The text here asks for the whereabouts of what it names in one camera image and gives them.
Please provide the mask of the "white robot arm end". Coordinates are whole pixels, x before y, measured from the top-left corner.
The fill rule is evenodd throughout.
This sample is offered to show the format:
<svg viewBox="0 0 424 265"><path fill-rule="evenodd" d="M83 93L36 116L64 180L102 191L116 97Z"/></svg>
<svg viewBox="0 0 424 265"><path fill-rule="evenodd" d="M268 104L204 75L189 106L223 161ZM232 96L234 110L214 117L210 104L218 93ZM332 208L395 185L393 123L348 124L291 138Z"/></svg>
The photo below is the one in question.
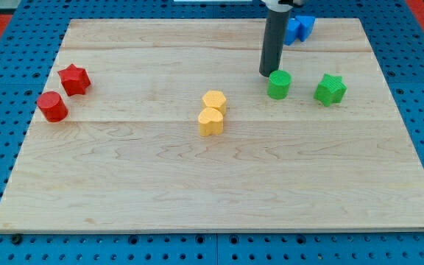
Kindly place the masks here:
<svg viewBox="0 0 424 265"><path fill-rule="evenodd" d="M269 10L284 13L305 5L308 0L261 0Z"/></svg>

